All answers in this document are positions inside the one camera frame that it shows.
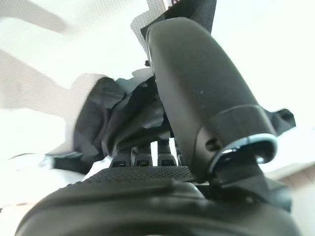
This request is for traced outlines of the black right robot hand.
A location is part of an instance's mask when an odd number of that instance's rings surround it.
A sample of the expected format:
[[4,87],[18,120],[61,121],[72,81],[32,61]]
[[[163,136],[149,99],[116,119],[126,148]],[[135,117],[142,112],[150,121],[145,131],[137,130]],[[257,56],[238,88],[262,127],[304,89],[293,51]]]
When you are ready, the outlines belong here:
[[130,94],[102,78],[76,132],[82,170],[92,147],[109,168],[37,203],[18,236],[298,236],[289,189],[260,164],[295,125],[264,110],[224,50],[193,20],[151,25],[152,77]]

